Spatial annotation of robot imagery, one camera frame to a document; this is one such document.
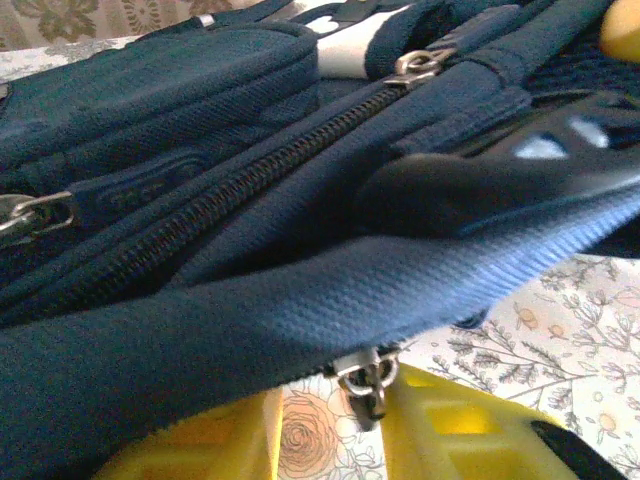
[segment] yellow plastic object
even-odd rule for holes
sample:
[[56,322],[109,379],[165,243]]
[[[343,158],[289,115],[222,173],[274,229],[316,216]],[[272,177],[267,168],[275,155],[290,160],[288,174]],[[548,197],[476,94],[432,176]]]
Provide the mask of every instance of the yellow plastic object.
[[190,417],[125,448],[95,480],[276,480],[282,392]]
[[540,412],[402,365],[387,391],[389,480],[576,480],[530,428]]
[[640,63],[640,1],[617,0],[607,11],[600,48],[610,57]]

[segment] zipper teeth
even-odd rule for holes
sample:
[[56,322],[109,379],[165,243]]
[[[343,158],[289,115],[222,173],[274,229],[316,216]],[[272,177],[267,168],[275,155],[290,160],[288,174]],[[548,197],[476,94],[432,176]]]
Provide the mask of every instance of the zipper teeth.
[[101,274],[82,279],[60,292],[57,301],[48,303],[40,311],[49,317],[106,303],[134,280],[178,254],[234,209],[407,93],[403,88],[386,88],[301,136],[293,144],[255,161],[235,177],[216,186],[213,191],[193,200],[183,211],[173,214],[168,221],[141,238],[126,252],[116,253]]

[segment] navy blue backpack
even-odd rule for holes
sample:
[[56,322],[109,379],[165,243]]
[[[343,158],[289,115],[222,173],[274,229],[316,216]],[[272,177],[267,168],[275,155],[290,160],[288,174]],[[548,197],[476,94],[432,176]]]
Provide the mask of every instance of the navy blue backpack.
[[639,253],[609,0],[287,3],[0,86],[0,478]]

